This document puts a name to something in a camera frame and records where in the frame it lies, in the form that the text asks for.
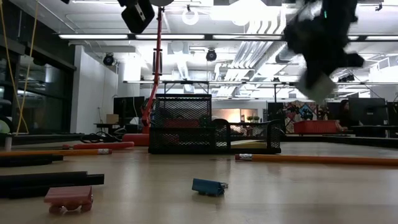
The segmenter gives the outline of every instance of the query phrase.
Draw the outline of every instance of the black camera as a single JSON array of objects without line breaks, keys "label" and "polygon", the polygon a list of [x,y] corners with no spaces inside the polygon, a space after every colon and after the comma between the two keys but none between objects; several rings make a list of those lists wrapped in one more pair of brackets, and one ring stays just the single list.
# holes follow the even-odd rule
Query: black camera
[{"label": "black camera", "polygon": [[106,66],[112,66],[115,63],[114,57],[112,53],[106,53],[104,60],[102,61]]}]

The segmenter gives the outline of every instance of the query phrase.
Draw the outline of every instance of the cardboard box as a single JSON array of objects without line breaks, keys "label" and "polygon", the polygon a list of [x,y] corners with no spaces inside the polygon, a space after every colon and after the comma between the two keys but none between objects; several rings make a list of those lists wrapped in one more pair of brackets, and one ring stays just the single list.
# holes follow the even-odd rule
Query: cardboard box
[{"label": "cardboard box", "polygon": [[106,115],[106,123],[107,124],[119,123],[119,115],[118,114],[107,114]]}]

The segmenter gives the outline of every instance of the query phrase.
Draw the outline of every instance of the wire crate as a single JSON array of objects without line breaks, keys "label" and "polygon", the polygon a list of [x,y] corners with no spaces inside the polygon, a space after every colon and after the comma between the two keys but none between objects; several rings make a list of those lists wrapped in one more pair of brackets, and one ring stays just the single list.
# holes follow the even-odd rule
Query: wire crate
[{"label": "wire crate", "polygon": [[211,95],[156,94],[154,128],[204,128],[211,122]]},{"label": "wire crate", "polygon": [[263,123],[230,123],[231,141],[262,140],[267,143],[266,151],[260,154],[281,152],[280,140],[283,133],[282,121],[273,120]]},{"label": "wire crate", "polygon": [[[254,127],[254,132],[240,135],[232,131]],[[149,153],[151,154],[277,154],[280,153],[280,123],[233,123],[216,119],[206,128],[151,128]],[[231,141],[262,140],[264,147],[256,149],[231,148]]]}]

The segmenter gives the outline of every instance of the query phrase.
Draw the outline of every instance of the white wall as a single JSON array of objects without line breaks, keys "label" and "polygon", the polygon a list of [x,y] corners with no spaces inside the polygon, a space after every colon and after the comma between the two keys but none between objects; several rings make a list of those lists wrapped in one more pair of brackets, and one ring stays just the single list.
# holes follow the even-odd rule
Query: white wall
[{"label": "white wall", "polygon": [[118,97],[130,97],[130,96],[140,96],[139,93],[139,84],[137,83],[123,83],[124,77],[128,73],[139,73],[141,74],[141,67],[136,71],[131,71],[130,65],[126,65],[126,63],[119,63],[118,65]]},{"label": "white wall", "polygon": [[105,123],[106,114],[113,113],[118,76],[90,57],[82,46],[76,46],[75,66],[70,131],[95,133],[97,129],[94,123],[99,123],[100,119]]}]

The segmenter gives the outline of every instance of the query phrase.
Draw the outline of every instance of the person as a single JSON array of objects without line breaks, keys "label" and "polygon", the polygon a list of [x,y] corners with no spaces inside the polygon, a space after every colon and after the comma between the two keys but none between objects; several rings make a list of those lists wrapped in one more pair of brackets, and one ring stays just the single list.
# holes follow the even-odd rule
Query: person
[{"label": "person", "polygon": [[340,131],[350,130],[352,126],[361,126],[362,123],[360,121],[356,121],[351,119],[349,113],[349,102],[348,100],[342,100],[340,102],[339,115],[337,117],[337,128]]}]

